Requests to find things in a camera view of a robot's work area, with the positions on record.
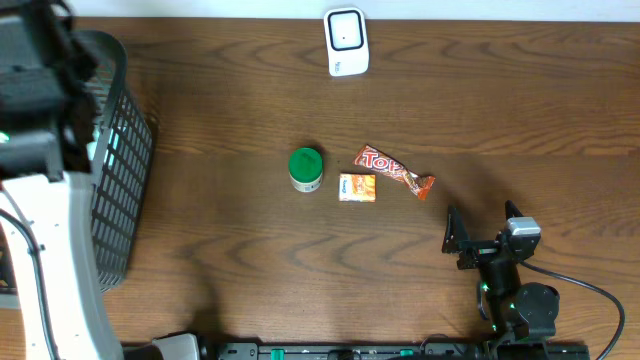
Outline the red Top chocolate bar wrapper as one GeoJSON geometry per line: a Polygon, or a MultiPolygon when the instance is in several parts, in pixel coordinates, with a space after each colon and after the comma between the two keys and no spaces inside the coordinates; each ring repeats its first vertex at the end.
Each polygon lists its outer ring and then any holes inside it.
{"type": "Polygon", "coordinates": [[[417,175],[402,163],[370,145],[361,148],[353,163],[403,183],[420,200],[427,198],[436,180],[434,176],[417,175]]]}

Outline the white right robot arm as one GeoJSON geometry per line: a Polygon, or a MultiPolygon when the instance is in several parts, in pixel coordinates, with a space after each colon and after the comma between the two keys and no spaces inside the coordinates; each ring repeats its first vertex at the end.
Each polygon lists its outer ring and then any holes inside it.
{"type": "Polygon", "coordinates": [[[473,240],[454,206],[447,210],[442,251],[458,256],[460,270],[476,269],[478,308],[492,322],[497,338],[485,344],[491,358],[508,346],[538,346],[556,334],[559,293],[541,283],[522,283],[518,266],[534,255],[541,227],[514,203],[505,203],[505,224],[493,240],[473,240]]]}

